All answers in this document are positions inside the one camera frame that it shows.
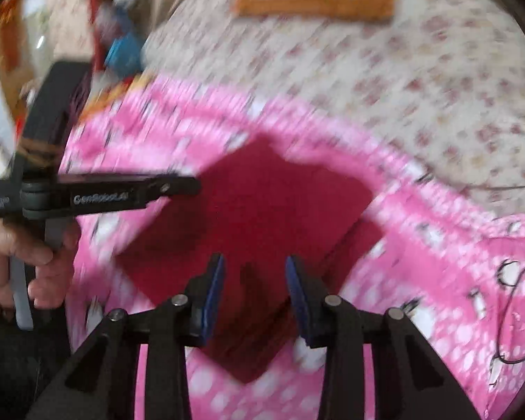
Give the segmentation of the floral cream bedsheet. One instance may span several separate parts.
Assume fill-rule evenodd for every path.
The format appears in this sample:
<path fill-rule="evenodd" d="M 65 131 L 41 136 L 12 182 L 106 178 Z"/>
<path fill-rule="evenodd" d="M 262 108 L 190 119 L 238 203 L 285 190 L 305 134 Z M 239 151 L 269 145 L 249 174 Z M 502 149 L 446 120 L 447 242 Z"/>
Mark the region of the floral cream bedsheet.
<path fill-rule="evenodd" d="M 174 76 L 355 121 L 501 215 L 525 212 L 525 35 L 492 0 L 397 0 L 386 24 L 185 0 L 144 48 Z"/>

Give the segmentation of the red knit garment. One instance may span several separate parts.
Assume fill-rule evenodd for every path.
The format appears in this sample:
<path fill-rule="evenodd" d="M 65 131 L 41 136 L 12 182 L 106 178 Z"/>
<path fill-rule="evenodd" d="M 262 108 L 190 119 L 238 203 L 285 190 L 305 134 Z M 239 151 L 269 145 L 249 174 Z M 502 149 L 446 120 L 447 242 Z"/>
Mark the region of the red knit garment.
<path fill-rule="evenodd" d="M 115 258 L 135 286 L 159 304 L 225 258 L 215 331 L 204 353 L 233 378 L 260 377 L 297 334 L 285 262 L 340 291 L 356 262 L 382 236 L 363 214 L 371 191 L 321 164 L 283 159 L 257 138 L 201 173 L 201 192 L 173 198 Z"/>

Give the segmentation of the blue cloth item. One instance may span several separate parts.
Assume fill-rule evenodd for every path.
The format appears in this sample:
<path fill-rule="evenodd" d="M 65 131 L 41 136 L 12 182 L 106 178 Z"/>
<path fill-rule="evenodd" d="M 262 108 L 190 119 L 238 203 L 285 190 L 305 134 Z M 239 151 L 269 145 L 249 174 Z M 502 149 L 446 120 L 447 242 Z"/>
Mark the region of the blue cloth item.
<path fill-rule="evenodd" d="M 115 21 L 121 29 L 111 43 L 104 65 L 120 79 L 143 71 L 142 48 L 144 41 L 138 35 L 132 20 L 122 8 L 114 7 Z"/>

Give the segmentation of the pink penguin blanket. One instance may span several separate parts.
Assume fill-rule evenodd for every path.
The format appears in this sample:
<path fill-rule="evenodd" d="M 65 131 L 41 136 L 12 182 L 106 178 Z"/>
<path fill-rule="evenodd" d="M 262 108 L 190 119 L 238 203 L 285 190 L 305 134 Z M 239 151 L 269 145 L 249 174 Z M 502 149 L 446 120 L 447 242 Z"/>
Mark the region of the pink penguin blanket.
<path fill-rule="evenodd" d="M 375 313 L 401 308 L 449 367 L 484 419 L 500 419 L 525 384 L 525 214 L 499 218 L 394 148 L 296 100 L 264 100 L 225 87 L 157 77 L 73 130 L 62 170 L 201 173 L 245 144 L 267 138 L 297 164 L 358 179 L 373 198 L 363 216 L 381 239 L 337 293 Z M 67 300 L 73 345 L 87 335 L 88 306 L 136 313 L 151 302 L 116 256 L 170 200 L 145 210 L 81 219 L 82 239 Z M 320 351 L 299 333 L 249 383 L 203 349 L 187 353 L 197 419 L 313 419 L 324 373 Z"/>

